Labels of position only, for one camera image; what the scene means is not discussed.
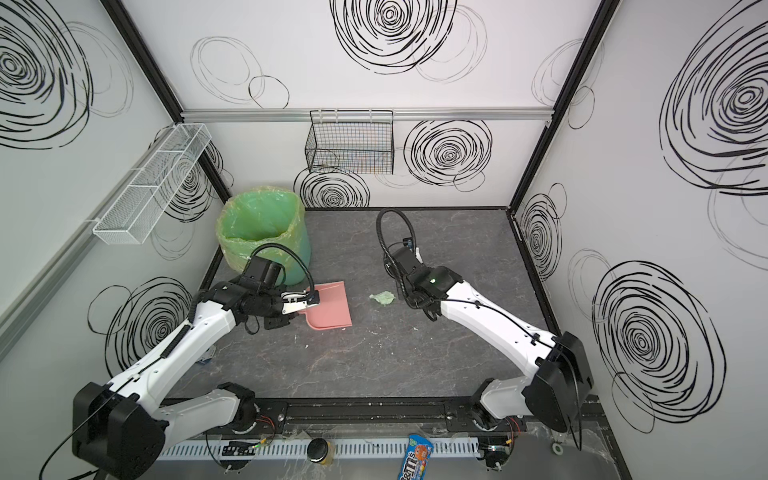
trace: black lid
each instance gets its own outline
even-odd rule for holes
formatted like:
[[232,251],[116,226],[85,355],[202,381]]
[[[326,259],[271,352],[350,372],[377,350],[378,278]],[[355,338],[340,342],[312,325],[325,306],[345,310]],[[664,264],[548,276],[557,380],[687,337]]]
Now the black lid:
[[323,439],[314,439],[306,447],[306,457],[310,462],[322,462],[326,456],[328,456],[328,442]]

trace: wire mesh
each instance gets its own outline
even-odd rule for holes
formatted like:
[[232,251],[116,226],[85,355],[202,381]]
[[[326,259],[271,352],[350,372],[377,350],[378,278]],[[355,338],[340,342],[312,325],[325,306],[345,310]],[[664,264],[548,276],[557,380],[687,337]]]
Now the wire mesh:
[[313,111],[310,133],[304,146],[310,172],[340,167],[355,174],[392,174],[395,144],[391,111],[370,111],[368,121],[343,121],[345,111]]
[[204,124],[179,124],[96,223],[105,243],[143,243],[210,142]]

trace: plastic bin liner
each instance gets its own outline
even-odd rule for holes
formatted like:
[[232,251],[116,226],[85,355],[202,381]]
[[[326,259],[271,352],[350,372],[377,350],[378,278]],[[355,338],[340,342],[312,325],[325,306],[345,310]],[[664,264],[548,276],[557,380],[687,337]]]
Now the plastic bin liner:
[[[237,272],[245,269],[253,249],[264,243],[284,245],[309,266],[312,250],[299,197],[279,187],[258,187],[230,198],[216,222],[216,237],[224,259]],[[285,267],[285,284],[295,285],[304,272],[287,253],[277,248],[259,252],[259,257]],[[282,275],[277,280],[282,282]]]

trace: robotic arm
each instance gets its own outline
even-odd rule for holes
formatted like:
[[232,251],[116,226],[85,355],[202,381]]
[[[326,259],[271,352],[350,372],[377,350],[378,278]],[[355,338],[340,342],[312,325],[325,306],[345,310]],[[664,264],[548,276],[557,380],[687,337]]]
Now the robotic arm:
[[[382,235],[382,217],[392,212],[409,228],[410,237],[394,253]],[[426,266],[416,247],[413,226],[396,208],[385,208],[376,218],[376,235],[384,251],[386,272],[396,280],[408,306],[424,310],[436,321],[453,320],[504,353],[521,371],[510,380],[493,380],[479,395],[475,423],[491,429],[510,415],[535,415],[558,432],[573,431],[581,418],[581,404],[592,388],[592,374],[581,341],[566,332],[562,337],[520,320],[478,293],[446,266]]]
[[[284,250],[302,267],[310,282],[308,292],[276,286],[283,267],[257,257],[271,247]],[[293,251],[276,243],[255,249],[242,275],[196,296],[187,319],[144,358],[107,385],[89,383],[78,392],[72,452],[116,478],[133,480],[163,450],[208,429],[228,425],[236,433],[249,432],[258,409],[253,392],[237,384],[224,383],[205,396],[172,406],[161,407],[161,402],[211,345],[246,324],[249,316],[264,317],[265,329],[273,329],[317,304],[312,276]]]

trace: black frame post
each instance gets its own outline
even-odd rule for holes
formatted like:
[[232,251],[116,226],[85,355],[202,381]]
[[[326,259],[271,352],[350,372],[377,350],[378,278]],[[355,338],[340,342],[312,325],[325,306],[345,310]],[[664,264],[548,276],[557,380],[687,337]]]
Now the black frame post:
[[[144,39],[136,28],[133,19],[131,19],[131,16],[128,14],[128,10],[125,9],[123,2],[121,0],[101,0],[101,4],[104,6],[104,10],[109,14],[109,18],[112,19],[114,26],[117,27],[120,35],[123,37],[123,41],[125,41],[125,44],[131,50],[131,53],[134,54],[136,62],[138,62],[141,70],[144,72],[144,76],[147,77],[155,94],[157,94],[160,102],[170,115],[170,119],[174,123],[184,121],[181,117],[181,112],[183,111],[181,104],[176,99],[176,95],[174,95],[174,91],[171,90],[160,67],[158,67],[157,63],[154,61],[152,54],[149,52],[149,48],[147,48],[147,44],[144,43]],[[226,202],[229,200],[232,196],[230,189],[227,188],[227,185],[221,179],[208,152],[203,151],[197,163],[200,165],[200,168],[203,169],[205,176],[214,187],[216,195],[219,196],[221,201]]]
[[544,131],[541,132],[541,136],[536,143],[536,148],[533,150],[531,159],[528,161],[528,166],[525,168],[525,172],[523,172],[518,188],[515,190],[515,195],[512,197],[512,202],[509,204],[513,216],[517,213],[518,208],[520,208],[520,205],[523,203],[523,197],[525,197],[525,193],[528,192],[528,188],[533,182],[533,178],[538,171],[539,165],[541,165],[541,161],[544,160],[544,157],[549,150],[549,146],[554,139],[554,135],[557,133],[560,123],[562,123],[565,114],[568,112],[568,107],[571,105],[576,90],[579,88],[579,83],[581,83],[584,73],[587,72],[587,68],[589,68],[590,62],[592,62],[592,57],[597,51],[608,25],[611,23],[611,19],[613,18],[619,3],[621,3],[621,0],[602,0],[600,6],[598,6],[597,13],[595,13],[594,18],[592,18],[592,23],[589,25],[584,41],[581,43],[581,47],[576,55],[576,60],[574,60],[574,64],[571,66],[571,70],[565,78],[563,88],[560,90],[558,99],[554,103],[552,120],[550,124],[544,128]]

